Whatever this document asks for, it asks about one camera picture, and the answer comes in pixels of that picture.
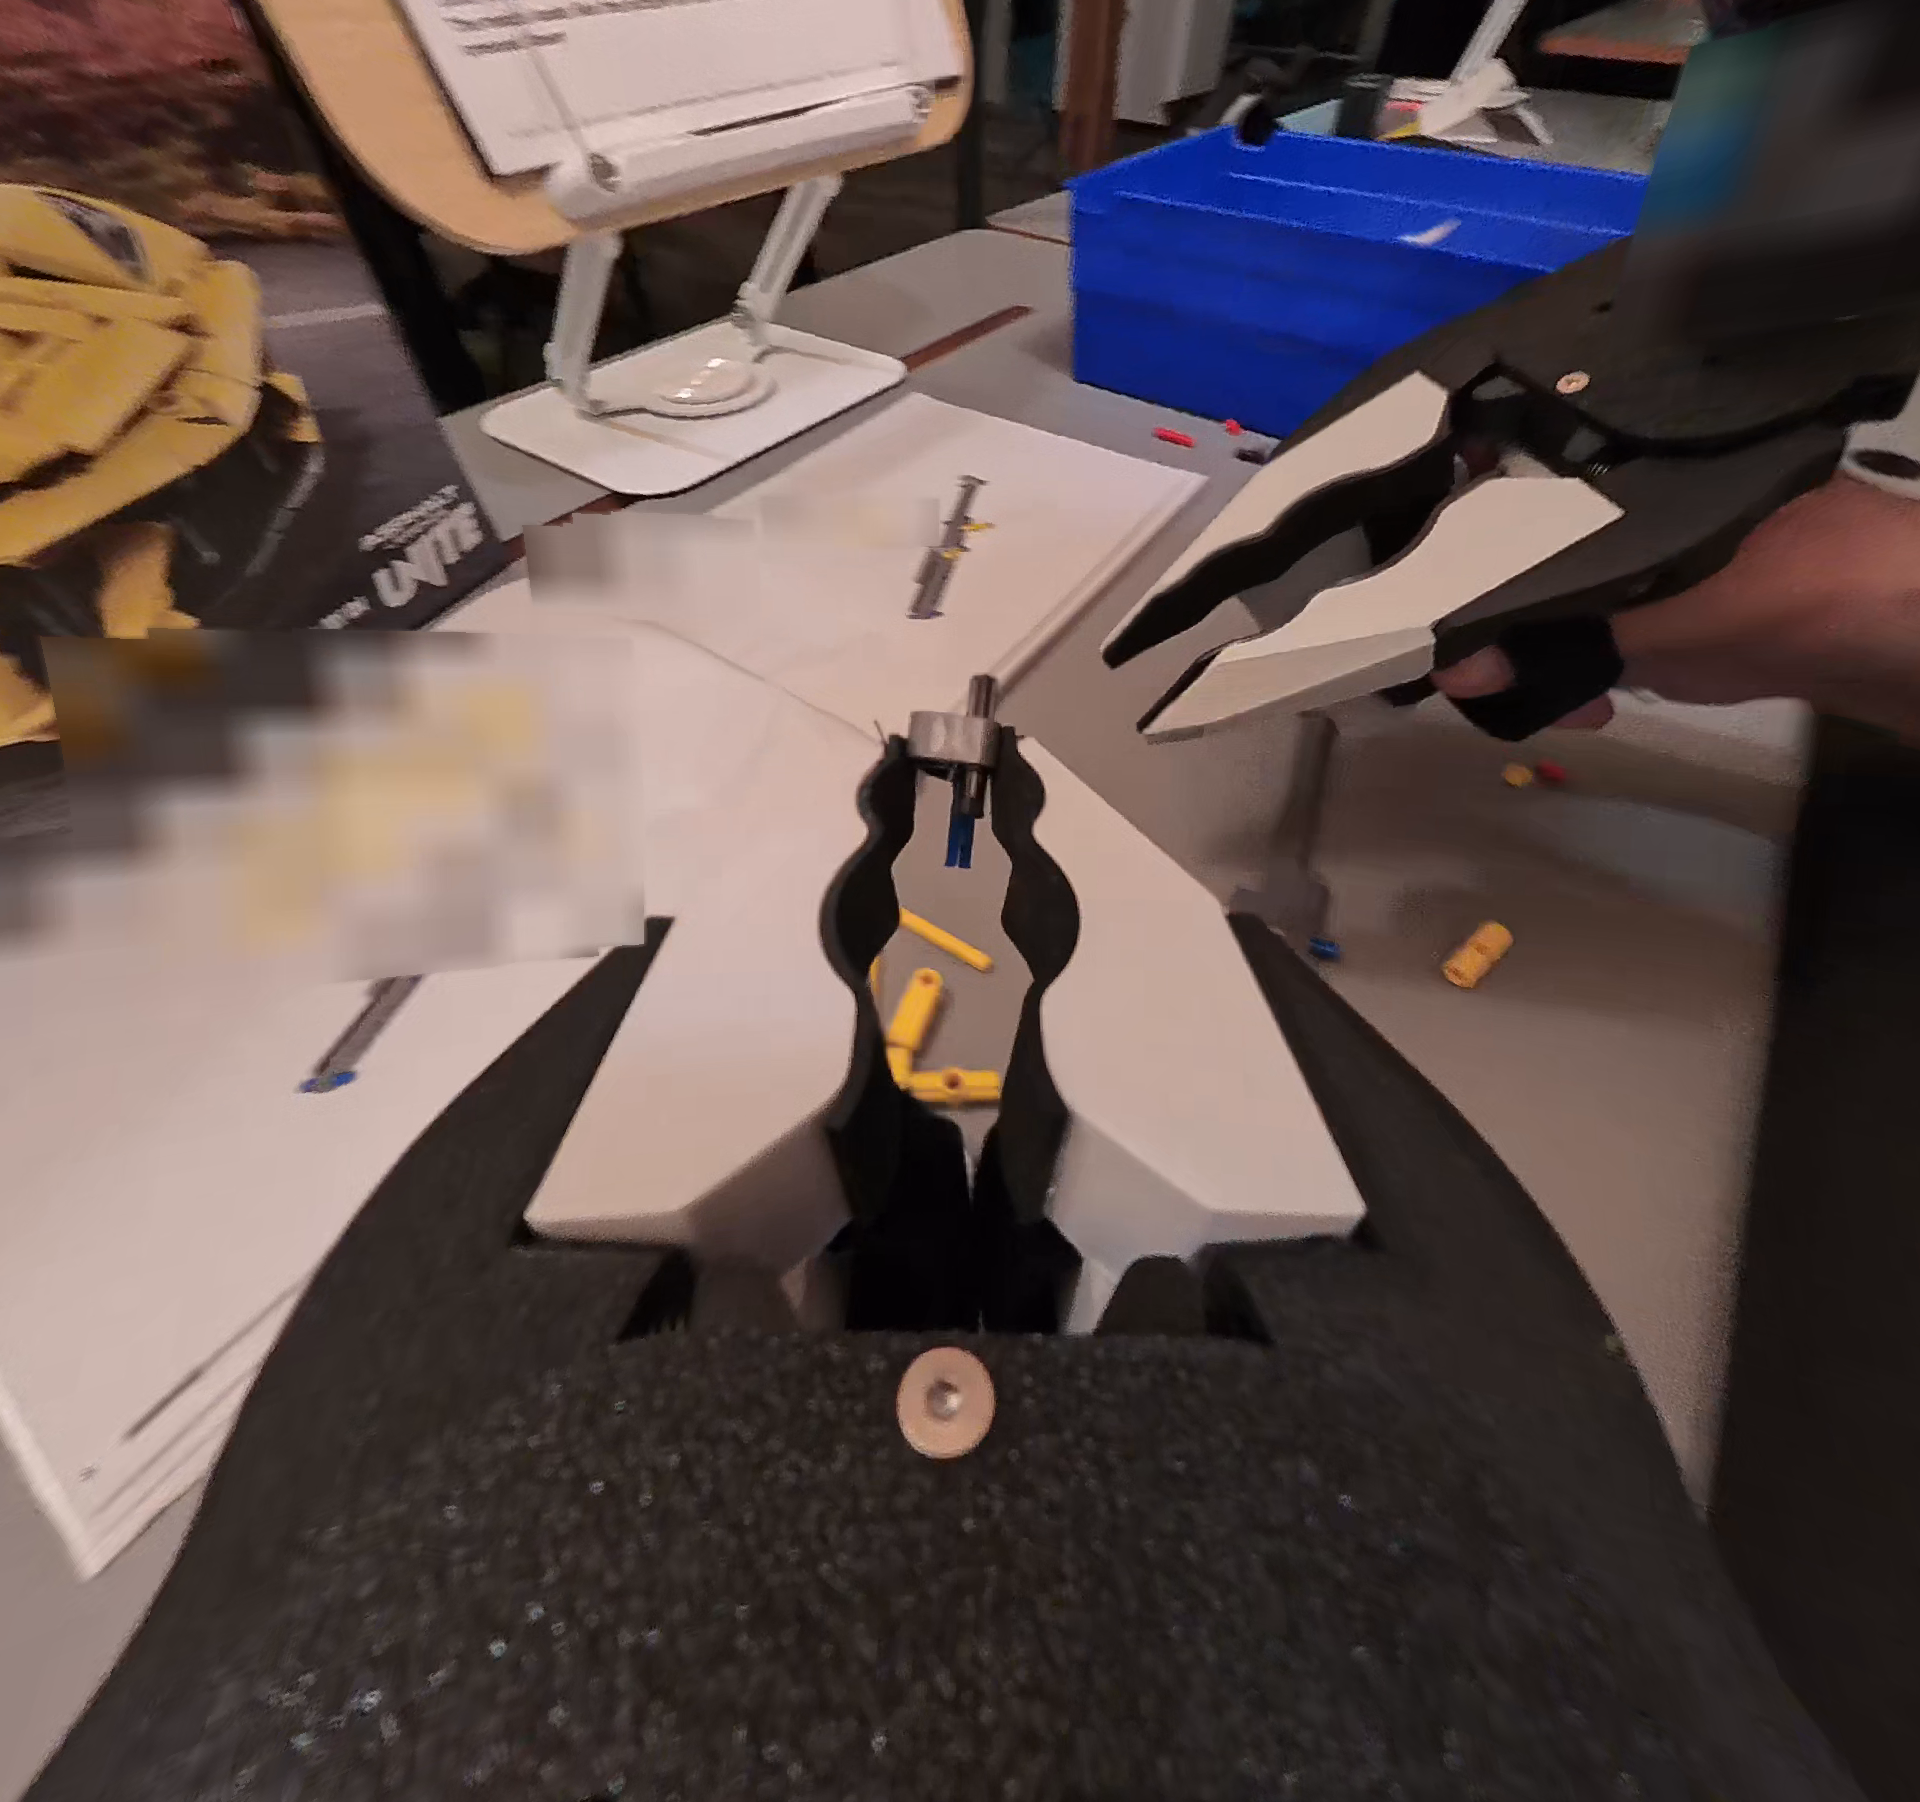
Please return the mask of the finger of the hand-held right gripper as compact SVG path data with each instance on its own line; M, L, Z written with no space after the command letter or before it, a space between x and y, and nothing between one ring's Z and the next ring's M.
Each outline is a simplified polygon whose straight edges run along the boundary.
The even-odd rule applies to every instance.
M1106 667L1187 635L1347 530L1409 540L1452 492L1450 409L1452 390L1407 374L1280 449L1115 623L1100 643Z
M1281 625L1221 643L1141 721L1184 739L1277 709L1335 709L1433 664L1441 619L1623 518L1570 475L1490 475L1444 501L1384 567L1338 582Z

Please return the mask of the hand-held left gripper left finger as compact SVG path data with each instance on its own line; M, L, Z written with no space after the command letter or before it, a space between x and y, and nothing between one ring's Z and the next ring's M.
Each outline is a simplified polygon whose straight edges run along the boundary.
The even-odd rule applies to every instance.
M902 743L780 767L670 918L540 1187L530 1238L659 1252L694 1326L971 1326L962 1133L884 1052L921 773Z

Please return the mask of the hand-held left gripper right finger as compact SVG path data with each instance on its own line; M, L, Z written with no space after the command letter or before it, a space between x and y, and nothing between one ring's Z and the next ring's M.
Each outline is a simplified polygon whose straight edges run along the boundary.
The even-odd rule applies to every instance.
M981 1319L1093 1326L1149 1259L1347 1240L1364 1207L1212 892L1029 738L999 741L1001 925L1027 963L975 1183Z

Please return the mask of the long grey lego beam assembly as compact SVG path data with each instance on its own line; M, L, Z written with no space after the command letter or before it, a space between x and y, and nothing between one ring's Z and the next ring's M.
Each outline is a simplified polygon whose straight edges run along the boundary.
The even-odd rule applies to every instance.
M1298 950L1309 950L1316 938L1328 935L1331 913L1331 892L1320 869L1320 841L1335 749L1338 724L1331 715L1302 715L1270 878L1276 926Z

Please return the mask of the black lego pin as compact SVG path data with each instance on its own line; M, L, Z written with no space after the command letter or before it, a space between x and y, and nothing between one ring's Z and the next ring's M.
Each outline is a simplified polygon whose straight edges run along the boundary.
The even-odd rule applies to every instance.
M981 821L988 802L999 748L996 719L998 682L993 674L975 674L967 686L966 712L959 723L957 761L953 763L951 807L967 830Z

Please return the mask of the cluster of yellow lego pieces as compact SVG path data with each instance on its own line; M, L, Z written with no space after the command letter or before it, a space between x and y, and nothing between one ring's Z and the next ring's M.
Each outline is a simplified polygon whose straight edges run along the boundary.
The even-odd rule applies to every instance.
M899 907L899 932L957 968L981 976L996 972L990 952L912 907ZM882 1054L899 1090L928 1110L996 1107L1001 1098L999 1072L925 1061L947 999L943 968L914 966L902 980L899 996L887 1006L882 959L884 955L875 955L868 987L882 1016Z

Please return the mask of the lego set box with yellow car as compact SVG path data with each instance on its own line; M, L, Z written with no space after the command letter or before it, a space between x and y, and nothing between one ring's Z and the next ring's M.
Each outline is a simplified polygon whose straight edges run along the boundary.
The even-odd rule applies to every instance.
M246 0L2 0L6 846L63 818L48 639L414 630L499 578L423 282Z

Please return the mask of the blue plastic bin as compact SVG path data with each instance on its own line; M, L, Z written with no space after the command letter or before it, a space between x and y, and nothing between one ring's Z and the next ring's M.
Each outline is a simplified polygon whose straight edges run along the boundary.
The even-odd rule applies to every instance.
M1067 182L1079 382L1284 436L1380 358L1631 232L1646 179L1191 134Z

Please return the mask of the open instruction booklet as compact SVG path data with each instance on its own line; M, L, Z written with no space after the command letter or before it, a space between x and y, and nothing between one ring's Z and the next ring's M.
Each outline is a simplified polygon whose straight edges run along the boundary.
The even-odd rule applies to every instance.
M59 639L3 869L3 1446L87 1579L425 1125L646 922L802 928L877 729L1013 682L1201 477L907 394L453 628Z

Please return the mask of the small wooden board on stand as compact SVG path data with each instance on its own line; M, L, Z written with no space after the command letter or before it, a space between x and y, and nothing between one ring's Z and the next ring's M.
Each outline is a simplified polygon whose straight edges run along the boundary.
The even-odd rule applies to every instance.
M1389 78L1373 139L1452 149L1495 149L1503 143L1547 149L1547 125L1503 59L1503 48L1529 1L1490 0L1444 78Z

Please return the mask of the black perforated board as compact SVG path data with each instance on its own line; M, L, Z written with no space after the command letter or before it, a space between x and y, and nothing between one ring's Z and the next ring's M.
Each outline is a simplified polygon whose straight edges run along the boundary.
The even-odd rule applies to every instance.
M1710 1524L1868 1798L1917 1795L1917 759L1823 719L1787 867Z

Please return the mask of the printed instruction sheet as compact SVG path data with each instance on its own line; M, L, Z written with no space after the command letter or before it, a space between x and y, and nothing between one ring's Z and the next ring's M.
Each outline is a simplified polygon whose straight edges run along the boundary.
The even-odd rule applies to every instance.
M946 0L395 0L492 177L959 80Z

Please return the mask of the wooden document board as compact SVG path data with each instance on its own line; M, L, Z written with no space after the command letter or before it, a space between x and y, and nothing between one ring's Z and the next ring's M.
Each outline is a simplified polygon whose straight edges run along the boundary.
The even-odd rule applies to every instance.
M962 0L946 3L967 53L962 78L928 89L930 107L909 141L891 152L855 152L844 171L955 134L973 98L973 43ZM246 0L246 7L317 141L397 212L477 254L566 244L573 228L545 188L552 166L507 179L490 174L395 0ZM825 157L802 162L760 191L745 180L711 182L684 202L639 205L625 230L784 188L827 168Z

